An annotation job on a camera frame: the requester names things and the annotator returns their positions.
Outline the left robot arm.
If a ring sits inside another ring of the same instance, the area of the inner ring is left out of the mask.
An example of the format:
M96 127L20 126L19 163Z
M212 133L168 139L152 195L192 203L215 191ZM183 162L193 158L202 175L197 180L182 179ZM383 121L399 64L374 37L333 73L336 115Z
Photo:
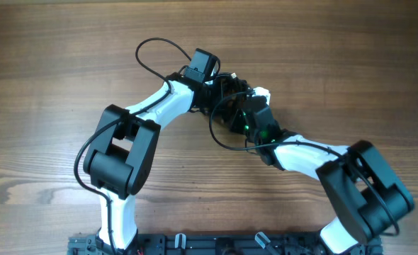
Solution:
M98 233L110 254L128 253L135 246L135 196L152 168L159 134L172 120L192 108L213 102L209 90L220 71L220 60L196 49L183 74L165 77L162 87L144 101L122 108L111 104L77 164L90 176L101 197L103 223Z

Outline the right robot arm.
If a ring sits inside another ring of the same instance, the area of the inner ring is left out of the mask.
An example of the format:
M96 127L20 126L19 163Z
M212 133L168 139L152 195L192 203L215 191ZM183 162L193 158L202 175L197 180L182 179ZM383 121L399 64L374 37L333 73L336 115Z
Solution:
M239 95L225 106L230 129L246 136L262 161L320 182L336 217L320 230L333 254L365 245L414 210L414 199L372 143L351 146L313 142L280 128L266 96Z

